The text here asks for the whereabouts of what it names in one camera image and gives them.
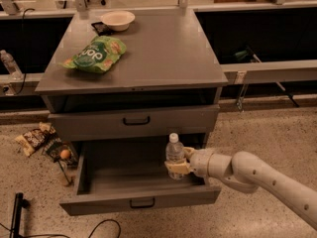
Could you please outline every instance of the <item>water bottle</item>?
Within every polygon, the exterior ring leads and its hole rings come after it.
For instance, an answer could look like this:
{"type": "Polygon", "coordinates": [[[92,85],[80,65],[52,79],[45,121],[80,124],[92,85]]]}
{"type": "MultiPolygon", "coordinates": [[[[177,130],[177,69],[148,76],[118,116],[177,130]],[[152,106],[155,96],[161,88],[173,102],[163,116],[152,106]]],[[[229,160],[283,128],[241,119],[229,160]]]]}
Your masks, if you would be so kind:
{"type": "MultiPolygon", "coordinates": [[[[169,142],[166,146],[166,159],[168,161],[177,162],[184,158],[183,144],[179,142],[178,135],[176,133],[171,133],[169,135],[169,142]]],[[[168,171],[168,174],[173,179],[182,179],[183,174],[177,174],[168,171]]]]}
{"type": "Polygon", "coordinates": [[[0,55],[1,55],[1,61],[3,62],[3,64],[5,65],[5,67],[11,74],[11,76],[13,77],[13,79],[16,79],[16,80],[22,79],[23,74],[21,73],[20,68],[15,62],[15,60],[13,59],[13,57],[4,50],[0,52],[0,55]]]}

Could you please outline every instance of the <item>drawer handle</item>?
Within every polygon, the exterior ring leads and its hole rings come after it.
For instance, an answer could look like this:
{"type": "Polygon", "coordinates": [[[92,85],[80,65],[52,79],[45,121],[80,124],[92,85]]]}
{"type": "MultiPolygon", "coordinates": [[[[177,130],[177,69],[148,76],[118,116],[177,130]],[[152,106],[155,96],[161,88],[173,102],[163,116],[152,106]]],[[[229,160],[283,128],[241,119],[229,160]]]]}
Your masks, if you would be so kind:
{"type": "Polygon", "coordinates": [[[130,119],[129,120],[127,118],[123,118],[123,123],[124,125],[127,125],[127,126],[146,125],[150,122],[151,122],[150,116],[148,116],[145,119],[130,119]]]}
{"type": "Polygon", "coordinates": [[[151,208],[151,207],[153,207],[155,205],[156,205],[156,199],[154,197],[152,198],[152,202],[150,204],[148,204],[148,205],[136,205],[136,202],[134,204],[133,201],[130,200],[130,207],[132,209],[151,208]]]}

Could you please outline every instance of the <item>open drawer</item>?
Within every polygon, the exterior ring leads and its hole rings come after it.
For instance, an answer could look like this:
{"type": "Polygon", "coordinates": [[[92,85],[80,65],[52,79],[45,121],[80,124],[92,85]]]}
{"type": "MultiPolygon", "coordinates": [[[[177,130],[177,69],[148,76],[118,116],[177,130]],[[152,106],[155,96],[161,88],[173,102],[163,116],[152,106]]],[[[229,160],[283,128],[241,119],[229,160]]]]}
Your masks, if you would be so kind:
{"type": "Polygon", "coordinates": [[[204,105],[51,114],[49,119],[64,141],[88,141],[171,132],[209,134],[218,112],[218,105],[204,105]]]}
{"type": "Polygon", "coordinates": [[[219,186],[185,176],[173,180],[164,166],[166,137],[84,142],[69,215],[214,203],[219,186]]]}

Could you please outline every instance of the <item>bottle cap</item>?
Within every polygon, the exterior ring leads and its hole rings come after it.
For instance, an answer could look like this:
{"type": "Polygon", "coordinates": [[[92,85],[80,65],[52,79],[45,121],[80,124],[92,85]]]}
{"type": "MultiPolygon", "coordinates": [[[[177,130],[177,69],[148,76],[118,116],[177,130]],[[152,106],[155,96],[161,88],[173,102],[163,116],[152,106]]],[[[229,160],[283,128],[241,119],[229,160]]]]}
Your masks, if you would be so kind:
{"type": "Polygon", "coordinates": [[[176,133],[170,133],[169,134],[169,141],[171,143],[177,143],[178,142],[178,134],[176,133]]]}

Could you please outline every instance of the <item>bowl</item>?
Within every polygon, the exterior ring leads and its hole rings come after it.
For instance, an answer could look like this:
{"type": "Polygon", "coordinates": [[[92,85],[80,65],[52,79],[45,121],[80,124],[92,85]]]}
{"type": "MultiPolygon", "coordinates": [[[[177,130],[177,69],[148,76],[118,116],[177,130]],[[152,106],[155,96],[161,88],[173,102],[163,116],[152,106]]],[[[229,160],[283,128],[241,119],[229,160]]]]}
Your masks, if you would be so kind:
{"type": "Polygon", "coordinates": [[[107,25],[113,31],[125,31],[136,16],[128,11],[113,11],[101,16],[103,24],[107,25]]]}

